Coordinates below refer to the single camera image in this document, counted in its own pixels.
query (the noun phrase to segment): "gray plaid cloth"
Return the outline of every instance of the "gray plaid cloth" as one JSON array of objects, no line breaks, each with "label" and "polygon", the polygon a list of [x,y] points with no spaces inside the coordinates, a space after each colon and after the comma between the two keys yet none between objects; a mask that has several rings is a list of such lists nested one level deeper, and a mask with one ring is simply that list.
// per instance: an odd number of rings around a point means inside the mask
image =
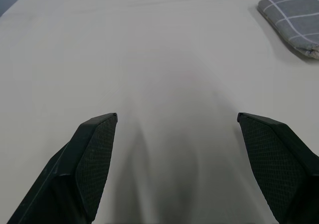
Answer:
[{"label": "gray plaid cloth", "polygon": [[261,0],[258,10],[296,50],[319,59],[319,0]]}]

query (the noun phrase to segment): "table surface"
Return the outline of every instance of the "table surface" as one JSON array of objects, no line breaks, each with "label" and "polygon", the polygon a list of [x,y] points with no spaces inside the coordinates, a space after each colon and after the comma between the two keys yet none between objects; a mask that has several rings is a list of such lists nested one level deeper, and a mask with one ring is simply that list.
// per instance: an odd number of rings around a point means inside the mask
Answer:
[{"label": "table surface", "polygon": [[238,112],[319,154],[319,61],[259,0],[19,0],[0,17],[0,222],[77,126],[117,112],[95,224],[276,223]]}]

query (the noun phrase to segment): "folded towel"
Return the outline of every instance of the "folded towel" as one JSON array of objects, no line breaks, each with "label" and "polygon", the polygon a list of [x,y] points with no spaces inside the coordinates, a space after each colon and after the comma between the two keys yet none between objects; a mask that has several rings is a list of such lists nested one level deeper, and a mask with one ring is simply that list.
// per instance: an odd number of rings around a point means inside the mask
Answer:
[{"label": "folded towel", "polygon": [[319,59],[319,0],[261,0],[258,10],[296,50]]}]

